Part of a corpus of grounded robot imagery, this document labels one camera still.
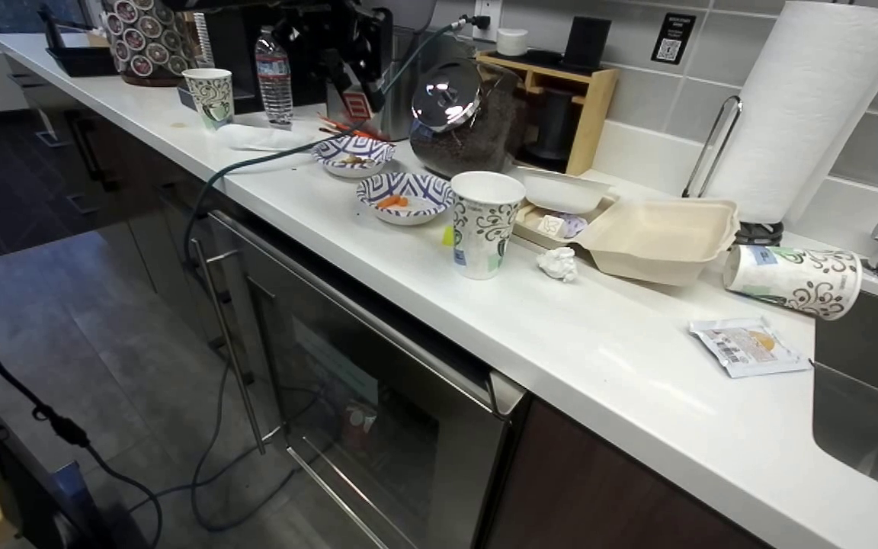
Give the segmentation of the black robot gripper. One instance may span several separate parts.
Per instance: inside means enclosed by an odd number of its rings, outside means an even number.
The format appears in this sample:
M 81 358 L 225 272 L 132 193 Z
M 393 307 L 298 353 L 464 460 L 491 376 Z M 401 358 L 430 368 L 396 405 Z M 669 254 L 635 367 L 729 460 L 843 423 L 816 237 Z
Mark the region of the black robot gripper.
M 343 132 L 383 132 L 383 74 L 393 46 L 388 7 L 334 7 L 321 46 L 325 118 Z

